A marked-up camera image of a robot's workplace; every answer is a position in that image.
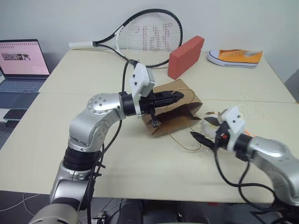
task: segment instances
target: orange sneaker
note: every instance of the orange sneaker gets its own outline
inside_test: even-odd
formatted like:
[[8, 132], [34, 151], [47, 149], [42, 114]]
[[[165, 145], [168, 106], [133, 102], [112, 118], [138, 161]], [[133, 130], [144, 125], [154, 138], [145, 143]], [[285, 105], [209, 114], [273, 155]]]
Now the orange sneaker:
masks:
[[211, 50], [207, 59], [217, 65], [227, 67], [255, 68], [261, 60], [262, 51]]

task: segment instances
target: laptop keyboard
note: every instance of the laptop keyboard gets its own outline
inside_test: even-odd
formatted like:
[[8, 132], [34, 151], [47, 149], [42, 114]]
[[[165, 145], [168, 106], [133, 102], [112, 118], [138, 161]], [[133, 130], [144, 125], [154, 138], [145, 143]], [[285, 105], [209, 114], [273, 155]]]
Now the laptop keyboard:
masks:
[[0, 92], [38, 92], [44, 81], [4, 80], [0, 84]]

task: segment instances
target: racket handle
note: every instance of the racket handle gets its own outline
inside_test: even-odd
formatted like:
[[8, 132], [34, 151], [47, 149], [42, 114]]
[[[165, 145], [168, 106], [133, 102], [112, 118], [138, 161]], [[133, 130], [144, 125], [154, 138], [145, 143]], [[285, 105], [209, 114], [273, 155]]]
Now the racket handle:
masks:
[[93, 42], [77, 42], [77, 43], [69, 43], [69, 48], [71, 50], [75, 49], [86, 49], [86, 48], [94, 48]]

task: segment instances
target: white shoe sole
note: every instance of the white shoe sole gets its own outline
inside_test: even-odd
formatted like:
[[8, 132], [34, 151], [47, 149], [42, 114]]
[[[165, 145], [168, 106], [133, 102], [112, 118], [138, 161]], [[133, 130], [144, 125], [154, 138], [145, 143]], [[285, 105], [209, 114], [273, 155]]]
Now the white shoe sole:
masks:
[[258, 63], [226, 62], [226, 61], [220, 60], [216, 57], [213, 57], [210, 54], [210, 52], [207, 54], [206, 58], [214, 64], [217, 64], [220, 66], [226, 66], [226, 67], [255, 68], [258, 64]]

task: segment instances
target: brown paper bag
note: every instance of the brown paper bag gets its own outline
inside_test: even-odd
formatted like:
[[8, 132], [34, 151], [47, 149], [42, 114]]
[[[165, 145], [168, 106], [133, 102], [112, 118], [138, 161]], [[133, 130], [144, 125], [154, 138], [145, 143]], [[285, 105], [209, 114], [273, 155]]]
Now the brown paper bag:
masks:
[[178, 90], [184, 94], [184, 98], [169, 106], [156, 108], [155, 115], [159, 120], [159, 127], [153, 128], [149, 114], [142, 116], [142, 120], [150, 134], [162, 135], [170, 133], [180, 128], [192, 126], [200, 121], [200, 118], [195, 113], [202, 106], [202, 102], [196, 95], [193, 96], [193, 92], [188, 90], [189, 87], [181, 79], [157, 86], [153, 91], [174, 91], [180, 88], [187, 88], [187, 90]]

